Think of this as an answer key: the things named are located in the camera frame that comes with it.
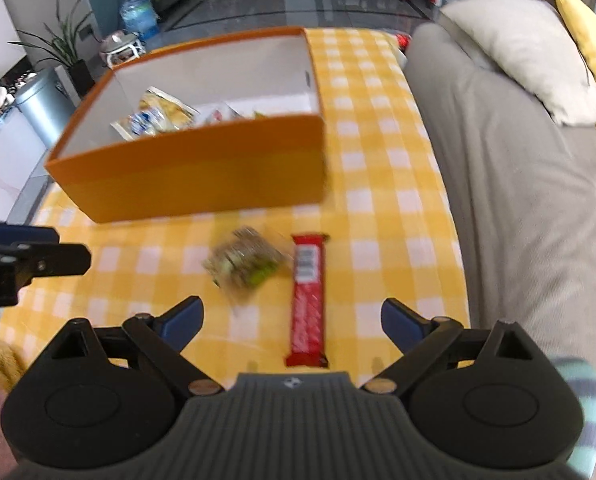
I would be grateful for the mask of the clear brown green snack bag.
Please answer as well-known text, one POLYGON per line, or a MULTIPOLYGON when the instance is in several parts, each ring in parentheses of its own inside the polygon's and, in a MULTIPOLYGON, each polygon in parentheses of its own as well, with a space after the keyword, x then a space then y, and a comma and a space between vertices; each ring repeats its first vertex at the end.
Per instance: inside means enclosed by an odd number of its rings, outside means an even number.
POLYGON ((202 267, 231 304, 243 304, 289 261, 284 243, 241 226, 210 250, 202 267))

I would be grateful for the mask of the grey sofa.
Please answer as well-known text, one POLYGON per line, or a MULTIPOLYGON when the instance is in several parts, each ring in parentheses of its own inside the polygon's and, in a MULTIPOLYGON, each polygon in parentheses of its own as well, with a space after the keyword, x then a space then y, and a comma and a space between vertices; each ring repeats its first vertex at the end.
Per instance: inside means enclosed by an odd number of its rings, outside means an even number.
POLYGON ((596 368, 596 130, 556 125, 455 30, 419 26, 406 56, 473 324, 516 321, 545 353, 596 368))

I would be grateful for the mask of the blue water jug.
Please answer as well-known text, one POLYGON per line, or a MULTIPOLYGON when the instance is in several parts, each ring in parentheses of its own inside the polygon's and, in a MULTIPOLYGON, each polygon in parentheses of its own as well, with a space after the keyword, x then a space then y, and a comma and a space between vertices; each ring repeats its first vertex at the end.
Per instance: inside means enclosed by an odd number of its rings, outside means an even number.
POLYGON ((151 0, 124 0, 120 18, 126 32, 134 32, 142 41, 159 34, 158 16, 151 0))

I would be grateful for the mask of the white yellow American snack bag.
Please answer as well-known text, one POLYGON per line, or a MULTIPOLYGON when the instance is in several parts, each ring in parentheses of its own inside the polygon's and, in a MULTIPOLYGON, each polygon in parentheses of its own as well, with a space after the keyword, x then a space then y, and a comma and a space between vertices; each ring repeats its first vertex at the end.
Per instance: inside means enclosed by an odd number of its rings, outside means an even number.
POLYGON ((222 122, 239 122, 245 119, 266 118, 266 114, 251 108, 234 107, 231 104, 222 102, 212 104, 199 110, 199 114, 194 119, 195 127, 207 127, 222 122))

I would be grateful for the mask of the potted green plant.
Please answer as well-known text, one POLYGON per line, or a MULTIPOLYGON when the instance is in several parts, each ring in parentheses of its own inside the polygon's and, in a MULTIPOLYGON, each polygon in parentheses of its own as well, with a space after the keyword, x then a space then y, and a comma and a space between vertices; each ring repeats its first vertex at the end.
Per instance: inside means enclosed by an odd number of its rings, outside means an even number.
POLYGON ((80 32, 89 24, 92 11, 77 17, 77 10, 83 0, 76 0, 69 11, 63 12, 60 0, 55 0, 56 26, 51 28, 48 23, 43 23, 45 36, 35 32, 17 29, 18 40, 10 44, 26 49, 39 50, 44 53, 40 63, 54 61, 62 66, 74 85, 79 98, 86 96, 94 87, 95 81, 91 75, 88 64, 78 50, 80 32))

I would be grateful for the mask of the striped teal sleeve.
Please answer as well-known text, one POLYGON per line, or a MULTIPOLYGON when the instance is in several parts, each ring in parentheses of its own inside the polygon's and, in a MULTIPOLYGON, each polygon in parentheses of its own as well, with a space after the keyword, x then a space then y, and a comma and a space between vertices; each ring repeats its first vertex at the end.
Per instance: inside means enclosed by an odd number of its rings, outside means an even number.
POLYGON ((583 429, 568 459, 568 465, 584 479, 596 467, 596 370, 580 358, 556 356, 552 364, 581 404, 583 429))

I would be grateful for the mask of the orange cardboard box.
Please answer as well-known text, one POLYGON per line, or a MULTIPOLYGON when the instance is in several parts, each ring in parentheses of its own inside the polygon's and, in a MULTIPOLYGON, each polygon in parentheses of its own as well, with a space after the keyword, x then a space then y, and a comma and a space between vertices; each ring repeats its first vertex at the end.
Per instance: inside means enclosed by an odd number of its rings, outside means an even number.
POLYGON ((45 167, 97 223, 319 203, 325 119, 307 32, 251 30, 120 65, 85 96, 45 167), (226 102, 266 118, 123 140, 110 124, 148 87, 198 111, 226 102))

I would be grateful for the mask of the small white stool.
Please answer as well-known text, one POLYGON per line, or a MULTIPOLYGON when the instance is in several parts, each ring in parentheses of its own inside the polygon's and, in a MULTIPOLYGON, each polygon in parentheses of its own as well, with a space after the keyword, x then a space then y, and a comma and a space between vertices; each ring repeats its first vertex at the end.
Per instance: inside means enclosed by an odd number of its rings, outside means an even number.
POLYGON ((136 32, 117 30, 100 43, 100 57, 109 68, 135 60, 145 54, 145 46, 136 32))

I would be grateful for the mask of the red chocolate bar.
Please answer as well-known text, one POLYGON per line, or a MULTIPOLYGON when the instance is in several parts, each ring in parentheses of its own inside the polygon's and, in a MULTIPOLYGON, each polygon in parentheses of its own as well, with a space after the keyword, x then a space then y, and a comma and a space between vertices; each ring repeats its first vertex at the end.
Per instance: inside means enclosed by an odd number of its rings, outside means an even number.
POLYGON ((325 261, 328 235, 303 233, 292 237, 293 287, 288 367, 329 367, 325 353, 325 261))

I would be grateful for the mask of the yellow checkered tablecloth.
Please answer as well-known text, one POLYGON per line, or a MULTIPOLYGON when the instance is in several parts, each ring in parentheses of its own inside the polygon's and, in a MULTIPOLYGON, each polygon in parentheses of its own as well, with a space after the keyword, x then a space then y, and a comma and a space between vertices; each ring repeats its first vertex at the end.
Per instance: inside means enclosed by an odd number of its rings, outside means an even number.
POLYGON ((447 193, 392 40, 367 29, 311 29, 326 120, 327 194, 317 206, 197 214, 96 224, 59 188, 36 222, 88 245, 92 266, 76 278, 37 280, 0 317, 0 339, 32 361, 71 318, 117 326, 161 313, 187 296, 205 323, 185 356, 223 385, 245 372, 279 373, 289 349, 292 280, 272 276, 244 304, 231 301, 203 268, 234 229, 275 240, 328 235, 326 354, 333 370, 363 382, 398 349, 383 335, 380 306, 397 298, 424 316, 469 318, 462 258, 447 193))

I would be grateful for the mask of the yellow chips snack bag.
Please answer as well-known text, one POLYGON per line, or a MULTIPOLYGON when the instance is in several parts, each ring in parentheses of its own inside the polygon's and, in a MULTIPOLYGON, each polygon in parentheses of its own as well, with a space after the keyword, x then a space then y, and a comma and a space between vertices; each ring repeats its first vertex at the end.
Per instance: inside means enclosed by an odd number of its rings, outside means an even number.
POLYGON ((133 141, 191 128, 198 116, 196 108, 156 87, 148 87, 138 102, 138 109, 112 122, 110 129, 121 139, 133 141))

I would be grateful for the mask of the grey metal trash bin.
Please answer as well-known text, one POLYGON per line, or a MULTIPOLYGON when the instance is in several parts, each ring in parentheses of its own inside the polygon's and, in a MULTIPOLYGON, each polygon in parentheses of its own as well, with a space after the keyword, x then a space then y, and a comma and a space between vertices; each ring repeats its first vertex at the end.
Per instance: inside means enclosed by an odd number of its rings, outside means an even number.
POLYGON ((55 70, 41 70, 16 93, 15 105, 47 148, 62 136, 76 107, 55 70))

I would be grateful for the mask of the cream cushion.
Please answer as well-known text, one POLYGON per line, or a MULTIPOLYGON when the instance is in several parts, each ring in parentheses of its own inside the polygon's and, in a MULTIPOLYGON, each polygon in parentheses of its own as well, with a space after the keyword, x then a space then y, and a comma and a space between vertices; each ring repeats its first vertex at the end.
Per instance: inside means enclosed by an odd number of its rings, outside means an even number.
POLYGON ((596 80, 543 0, 457 0, 441 9, 560 126, 596 125, 596 80))

